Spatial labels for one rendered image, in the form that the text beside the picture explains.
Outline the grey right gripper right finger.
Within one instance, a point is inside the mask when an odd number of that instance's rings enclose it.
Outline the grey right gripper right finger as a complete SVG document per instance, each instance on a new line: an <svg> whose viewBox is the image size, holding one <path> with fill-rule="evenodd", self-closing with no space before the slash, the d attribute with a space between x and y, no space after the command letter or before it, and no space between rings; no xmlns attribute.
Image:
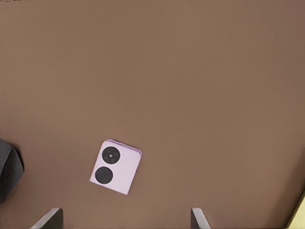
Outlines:
<svg viewBox="0 0 305 229"><path fill-rule="evenodd" d="M191 208L191 229L211 229L201 208Z"/></svg>

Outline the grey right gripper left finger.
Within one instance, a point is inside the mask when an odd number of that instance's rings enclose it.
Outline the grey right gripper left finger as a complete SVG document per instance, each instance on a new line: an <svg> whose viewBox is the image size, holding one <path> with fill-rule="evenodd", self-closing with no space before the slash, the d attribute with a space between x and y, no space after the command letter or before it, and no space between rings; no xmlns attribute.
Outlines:
<svg viewBox="0 0 305 229"><path fill-rule="evenodd" d="M63 209L50 209L38 222L30 229L63 229Z"/></svg>

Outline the dark grey rounded object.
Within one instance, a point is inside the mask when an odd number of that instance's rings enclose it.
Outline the dark grey rounded object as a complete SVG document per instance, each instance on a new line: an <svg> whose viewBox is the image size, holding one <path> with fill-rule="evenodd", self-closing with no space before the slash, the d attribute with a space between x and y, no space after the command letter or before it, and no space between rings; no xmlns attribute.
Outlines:
<svg viewBox="0 0 305 229"><path fill-rule="evenodd" d="M17 185L24 173L24 163L17 148L0 139L0 204Z"/></svg>

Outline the lilac flip phone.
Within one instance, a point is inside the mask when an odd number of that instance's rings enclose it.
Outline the lilac flip phone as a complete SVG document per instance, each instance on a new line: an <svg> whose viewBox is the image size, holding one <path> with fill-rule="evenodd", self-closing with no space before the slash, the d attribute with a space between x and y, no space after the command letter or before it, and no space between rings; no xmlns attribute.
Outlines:
<svg viewBox="0 0 305 229"><path fill-rule="evenodd" d="M142 151L113 139L103 141L90 182L127 195Z"/></svg>

